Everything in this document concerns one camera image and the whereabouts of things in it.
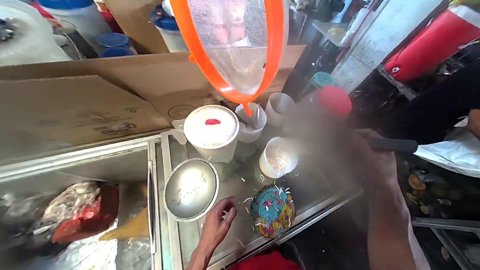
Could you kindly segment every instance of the red cooler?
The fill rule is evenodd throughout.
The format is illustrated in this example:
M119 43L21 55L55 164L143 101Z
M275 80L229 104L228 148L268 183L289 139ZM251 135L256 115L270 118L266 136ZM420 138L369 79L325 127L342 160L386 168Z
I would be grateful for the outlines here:
M480 13L467 6L451 6L393 55L385 69L397 81L413 80L479 37Z

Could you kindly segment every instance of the red shirt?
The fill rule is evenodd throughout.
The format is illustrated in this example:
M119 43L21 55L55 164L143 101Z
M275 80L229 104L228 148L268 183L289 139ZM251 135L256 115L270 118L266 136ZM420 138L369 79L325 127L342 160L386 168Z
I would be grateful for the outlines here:
M293 261L282 257L280 252L274 251L269 254L247 258L229 268L230 270L301 270L300 266Z

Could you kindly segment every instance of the cardboard sheet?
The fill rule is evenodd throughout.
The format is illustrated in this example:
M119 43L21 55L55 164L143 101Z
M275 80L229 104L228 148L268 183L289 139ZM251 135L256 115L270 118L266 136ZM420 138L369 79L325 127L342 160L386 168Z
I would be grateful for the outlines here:
M145 100L99 76L0 81L1 157L76 146L168 124Z
M271 93L282 91L304 48L303 45L286 47L277 76L255 102L265 104ZM0 80L99 75L150 102L166 120L161 126L165 128L195 108L225 100L188 56L188 53L165 53L6 66L0 67Z

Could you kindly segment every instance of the metal bowl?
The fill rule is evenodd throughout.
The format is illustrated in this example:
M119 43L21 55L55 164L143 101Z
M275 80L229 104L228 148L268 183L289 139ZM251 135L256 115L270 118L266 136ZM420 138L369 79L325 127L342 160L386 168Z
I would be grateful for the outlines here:
M215 167L206 160L191 159L180 163L168 178L164 203L178 221L194 221L210 210L217 194Z

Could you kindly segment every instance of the white plastic bag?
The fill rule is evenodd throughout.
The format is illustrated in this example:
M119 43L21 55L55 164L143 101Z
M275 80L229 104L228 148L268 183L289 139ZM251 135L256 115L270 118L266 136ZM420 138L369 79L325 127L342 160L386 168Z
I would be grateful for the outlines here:
M447 170L480 177L480 140L466 129L454 140L420 145L414 154Z

